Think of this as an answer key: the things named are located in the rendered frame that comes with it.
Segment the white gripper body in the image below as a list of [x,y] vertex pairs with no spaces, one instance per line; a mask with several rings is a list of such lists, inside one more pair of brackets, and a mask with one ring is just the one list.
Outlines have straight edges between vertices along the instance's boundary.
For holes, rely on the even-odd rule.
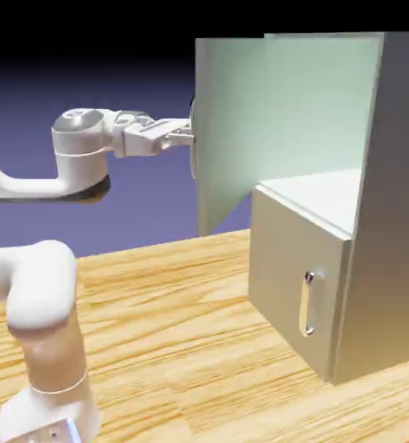
[[163,152],[163,138],[185,125],[190,119],[159,119],[151,123],[141,122],[128,125],[124,129],[124,157],[151,157]]

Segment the pale green cabinet door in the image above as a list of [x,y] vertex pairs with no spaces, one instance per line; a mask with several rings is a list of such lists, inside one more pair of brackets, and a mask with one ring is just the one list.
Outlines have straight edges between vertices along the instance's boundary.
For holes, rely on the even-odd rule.
[[265,39],[195,43],[197,232],[209,235],[258,181],[265,117]]

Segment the grey cabinet door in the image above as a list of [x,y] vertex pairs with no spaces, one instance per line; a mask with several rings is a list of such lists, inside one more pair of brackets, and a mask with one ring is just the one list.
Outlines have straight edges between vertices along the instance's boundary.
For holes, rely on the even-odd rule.
[[[325,381],[333,381],[352,237],[264,185],[252,193],[248,299]],[[298,328],[302,279],[316,273],[314,333]]]

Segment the grey cabinet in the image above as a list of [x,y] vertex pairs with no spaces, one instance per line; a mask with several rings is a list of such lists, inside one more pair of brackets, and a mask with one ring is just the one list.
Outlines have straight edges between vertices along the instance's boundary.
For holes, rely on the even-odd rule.
[[362,166],[260,185],[352,237],[331,383],[409,361],[409,32],[383,38]]

